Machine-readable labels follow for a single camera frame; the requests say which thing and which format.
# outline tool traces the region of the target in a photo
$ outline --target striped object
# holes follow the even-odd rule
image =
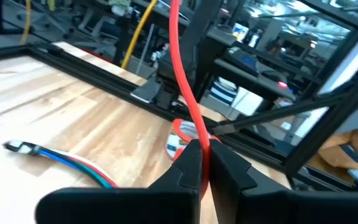
[[[217,137],[211,135],[209,135],[209,138],[219,140]],[[175,119],[165,147],[168,157],[171,160],[175,160],[178,156],[177,152],[183,151],[193,139],[198,139],[194,123],[182,119]]]
[[[231,105],[237,95],[237,90],[232,86],[225,85],[221,79],[217,79],[212,84],[209,95],[227,105]]]

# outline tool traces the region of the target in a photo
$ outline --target red wire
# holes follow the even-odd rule
[[[95,171],[97,174],[99,174],[101,177],[103,177],[104,180],[106,180],[109,184],[111,184],[113,187],[118,187],[117,184],[110,179],[108,176],[106,176],[104,173],[100,172],[97,168],[95,168],[94,166],[92,166],[91,164],[87,164],[86,162],[83,162],[79,159],[75,159],[73,157],[68,156],[70,159],[79,162],[80,164],[86,165],[88,168],[90,168],[91,170]]]
[[[196,126],[198,137],[200,139],[201,148],[203,150],[203,182],[201,186],[201,194],[204,196],[209,182],[209,139],[203,117],[201,115],[199,105],[194,98],[189,83],[187,82],[185,71],[180,57],[179,49],[179,7],[180,0],[171,1],[170,17],[169,17],[169,44],[171,48],[171,59],[173,70],[179,84],[181,94],[183,95],[187,107],[190,111],[190,116]]]

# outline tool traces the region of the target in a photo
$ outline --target wooden table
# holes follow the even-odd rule
[[[71,45],[57,45],[130,82],[145,82]],[[57,162],[9,152],[3,142],[20,139],[70,151],[100,165],[121,187],[147,187],[170,167],[164,152],[170,128],[169,121],[30,57],[0,61],[0,223],[34,223],[35,205],[45,194],[96,186]],[[248,160],[289,186],[282,173]],[[202,202],[201,222],[217,223],[210,190]]]

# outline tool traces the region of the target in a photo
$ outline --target blue wire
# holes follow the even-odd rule
[[[66,166],[69,166],[71,168],[74,168],[74,169],[78,170],[77,167],[73,166],[69,162],[67,162],[67,161],[65,161],[65,160],[63,160],[63,159],[61,159],[61,158],[59,158],[59,157],[57,157],[57,156],[55,156],[55,155],[53,155],[51,153],[45,152],[44,150],[40,150],[39,154],[43,155],[43,156],[47,156],[47,157],[49,157],[49,158],[51,158],[51,159],[53,159],[53,160],[55,160],[57,162],[60,162],[62,164],[65,164]]]

